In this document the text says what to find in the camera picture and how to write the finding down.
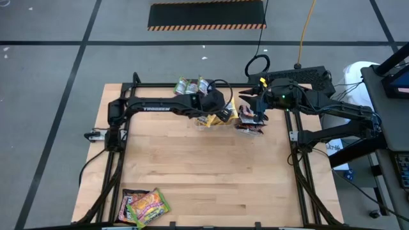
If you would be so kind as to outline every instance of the metal clamp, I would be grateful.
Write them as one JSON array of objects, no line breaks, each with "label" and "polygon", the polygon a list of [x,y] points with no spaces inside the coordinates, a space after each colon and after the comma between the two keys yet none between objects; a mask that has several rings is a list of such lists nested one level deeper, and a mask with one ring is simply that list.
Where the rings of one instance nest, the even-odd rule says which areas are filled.
[{"label": "metal clamp", "polygon": [[298,131],[290,131],[289,139],[290,141],[298,141]]},{"label": "metal clamp", "polygon": [[[95,141],[104,141],[105,135],[108,130],[102,130],[99,128],[93,128],[92,131],[85,133],[84,137],[90,142],[94,143]],[[121,139],[127,133],[126,130],[121,130]]]}]

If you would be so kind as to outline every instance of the wooden table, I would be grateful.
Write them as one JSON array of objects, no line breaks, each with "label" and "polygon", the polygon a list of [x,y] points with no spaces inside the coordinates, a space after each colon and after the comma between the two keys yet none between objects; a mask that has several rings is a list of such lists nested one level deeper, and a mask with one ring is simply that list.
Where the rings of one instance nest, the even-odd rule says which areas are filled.
[{"label": "wooden table", "polygon": [[[106,84],[95,127],[106,128],[107,104],[120,95],[121,84]],[[226,99],[229,89],[220,89]],[[236,107],[245,103],[234,88]],[[172,97],[171,88],[137,88],[136,96]],[[140,112],[132,117],[118,207],[123,188],[152,190],[158,187],[172,211],[151,226],[302,226],[284,112],[269,110],[264,136],[247,137],[233,128],[197,131],[193,120],[170,112]],[[305,130],[321,128],[317,116],[302,114]],[[104,148],[91,143],[89,160]],[[326,151],[324,144],[317,148]],[[95,202],[102,187],[108,154],[85,169],[72,220],[79,220]],[[309,154],[318,197],[340,222],[343,221],[328,158]],[[311,202],[305,193],[309,220]],[[111,195],[103,220],[108,219]]]}]

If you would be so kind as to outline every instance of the floor tile line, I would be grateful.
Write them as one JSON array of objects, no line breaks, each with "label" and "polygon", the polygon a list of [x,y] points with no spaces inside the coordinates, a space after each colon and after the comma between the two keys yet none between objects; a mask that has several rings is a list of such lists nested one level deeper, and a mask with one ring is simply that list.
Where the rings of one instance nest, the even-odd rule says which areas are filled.
[{"label": "floor tile line", "polygon": [[371,6],[375,12],[376,17],[378,18],[379,23],[381,24],[382,30],[385,33],[386,38],[388,39],[388,42],[391,43],[391,48],[394,52],[397,52],[398,48],[397,45],[395,44],[395,40],[392,37],[392,33],[390,33],[390,30],[388,28],[388,25],[386,24],[385,19],[382,16],[382,13],[378,7],[378,4],[376,3],[375,0],[369,0],[371,3]]},{"label": "floor tile line", "polygon": [[79,47],[77,56],[76,56],[75,61],[73,63],[71,73],[70,73],[70,76],[69,76],[69,78],[67,80],[63,96],[61,97],[61,101],[59,103],[56,115],[54,117],[54,121],[52,122],[51,130],[49,132],[47,141],[45,142],[45,146],[44,146],[42,155],[40,157],[40,161],[39,161],[39,163],[37,165],[35,174],[33,176],[33,180],[31,181],[30,188],[28,190],[26,199],[24,200],[23,207],[22,207],[22,209],[20,211],[20,214],[19,214],[19,218],[17,219],[17,223],[15,225],[15,230],[21,230],[26,225],[26,221],[27,221],[31,206],[33,205],[35,195],[37,193],[38,187],[40,186],[41,178],[42,178],[42,176],[44,174],[45,166],[46,166],[47,161],[49,159],[51,149],[52,149],[52,145],[54,144],[54,140],[56,138],[56,134],[57,134],[59,125],[61,123],[61,119],[63,117],[64,110],[65,110],[65,107],[67,105],[68,98],[70,97],[72,86],[74,84],[75,77],[77,76],[77,72],[78,72],[82,57],[84,55],[84,51],[85,51],[85,48],[86,48],[86,42],[88,41],[89,36],[91,34],[91,30],[92,30],[92,27],[94,25],[94,22],[95,22],[96,15],[98,13],[99,7],[101,5],[101,1],[102,0],[96,0],[95,1],[95,5],[94,5],[94,8],[93,8],[92,14],[90,16],[87,28],[86,28],[85,33],[84,33],[84,37],[83,37],[83,39],[81,41],[81,46]]},{"label": "floor tile line", "polygon": [[[387,41],[304,41],[304,46],[400,46],[407,42]],[[0,45],[81,45],[80,41],[0,41]],[[172,45],[257,45],[254,40],[209,40],[209,41],[87,41],[92,46],[172,46]],[[261,45],[299,46],[299,41],[261,41]]]}]

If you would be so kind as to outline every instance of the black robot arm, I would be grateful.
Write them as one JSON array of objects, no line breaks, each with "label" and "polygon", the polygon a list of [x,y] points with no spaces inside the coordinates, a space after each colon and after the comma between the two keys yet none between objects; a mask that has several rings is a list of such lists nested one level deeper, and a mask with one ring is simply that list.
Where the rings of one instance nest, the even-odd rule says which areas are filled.
[{"label": "black robot arm", "polygon": [[290,133],[291,140],[297,141],[300,149],[306,152],[312,151],[318,142],[328,142],[351,135],[370,139],[376,137],[380,131],[380,119],[370,107],[332,100],[324,93],[299,86],[291,79],[271,81],[264,79],[252,89],[240,93],[256,95],[240,95],[240,98],[248,102],[257,114],[256,121],[265,117],[266,109],[300,111],[308,115],[330,114],[351,120],[345,125],[317,132],[304,130]]}]

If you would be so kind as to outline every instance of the computer monitor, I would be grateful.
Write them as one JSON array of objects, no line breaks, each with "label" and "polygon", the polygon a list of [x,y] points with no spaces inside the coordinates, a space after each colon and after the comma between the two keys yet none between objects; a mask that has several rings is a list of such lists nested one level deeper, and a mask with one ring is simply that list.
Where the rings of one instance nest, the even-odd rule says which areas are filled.
[{"label": "computer monitor", "polygon": [[409,43],[400,48],[395,54],[375,68],[375,72],[384,77],[383,89],[389,98],[409,99],[409,65],[398,70],[395,66],[409,56]]}]

